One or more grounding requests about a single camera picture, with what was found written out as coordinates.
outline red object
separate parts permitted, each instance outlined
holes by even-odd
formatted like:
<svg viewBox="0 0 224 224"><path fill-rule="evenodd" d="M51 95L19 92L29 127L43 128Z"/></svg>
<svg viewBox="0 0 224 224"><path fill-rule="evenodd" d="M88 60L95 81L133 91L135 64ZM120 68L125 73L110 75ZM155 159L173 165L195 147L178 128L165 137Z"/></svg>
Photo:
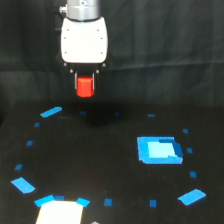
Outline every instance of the red object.
<svg viewBox="0 0 224 224"><path fill-rule="evenodd" d="M93 94L93 78L79 77L77 79L77 95L80 97L91 97Z"/></svg>

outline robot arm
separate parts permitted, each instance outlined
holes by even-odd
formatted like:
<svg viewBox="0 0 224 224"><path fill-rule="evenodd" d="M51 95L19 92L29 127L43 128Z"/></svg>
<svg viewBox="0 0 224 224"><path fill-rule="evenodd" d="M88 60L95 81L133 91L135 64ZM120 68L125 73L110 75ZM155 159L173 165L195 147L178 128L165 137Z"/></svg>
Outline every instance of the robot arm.
<svg viewBox="0 0 224 224"><path fill-rule="evenodd" d="M99 73L97 67L106 60L108 52L107 28L100 16L99 0L67 0L59 11L66 13L61 32L62 59L72 67L77 95L91 97L95 73Z"/></svg>

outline black table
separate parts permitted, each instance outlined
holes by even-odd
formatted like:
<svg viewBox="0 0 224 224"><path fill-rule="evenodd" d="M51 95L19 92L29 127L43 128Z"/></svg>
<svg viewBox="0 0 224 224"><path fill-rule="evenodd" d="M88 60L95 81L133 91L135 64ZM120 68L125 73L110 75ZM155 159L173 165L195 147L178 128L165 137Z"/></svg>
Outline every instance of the black table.
<svg viewBox="0 0 224 224"><path fill-rule="evenodd" d="M54 106L62 112L40 116ZM51 194L90 200L82 224L223 223L223 122L222 108L18 103L0 129L0 223L35 223L34 201ZM174 136L183 164L140 162L140 136ZM17 164L23 164L20 171ZM196 179L190 171L197 172ZM23 194L13 186L19 177L35 191ZM190 206L177 200L193 189L207 197ZM105 198L113 199L112 207L104 206ZM156 208L150 208L150 199L157 201Z"/></svg>

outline black background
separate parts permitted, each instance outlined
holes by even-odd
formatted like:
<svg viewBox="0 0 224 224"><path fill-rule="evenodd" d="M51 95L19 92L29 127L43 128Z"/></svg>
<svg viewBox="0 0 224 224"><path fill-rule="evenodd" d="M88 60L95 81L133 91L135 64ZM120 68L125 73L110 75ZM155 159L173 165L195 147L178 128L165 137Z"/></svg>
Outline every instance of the black background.
<svg viewBox="0 0 224 224"><path fill-rule="evenodd" d="M0 117L16 101L79 101L56 63L65 0L2 0ZM94 102L223 105L223 0L102 0L113 64Z"/></svg>

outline white block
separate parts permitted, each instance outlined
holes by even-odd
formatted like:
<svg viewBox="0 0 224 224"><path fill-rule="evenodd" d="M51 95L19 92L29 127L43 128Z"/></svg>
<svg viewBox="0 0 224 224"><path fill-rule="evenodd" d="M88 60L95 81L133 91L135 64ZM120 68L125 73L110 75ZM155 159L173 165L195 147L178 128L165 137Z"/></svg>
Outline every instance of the white block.
<svg viewBox="0 0 224 224"><path fill-rule="evenodd" d="M82 211L76 202L52 201L41 206L36 224L80 224Z"/></svg>

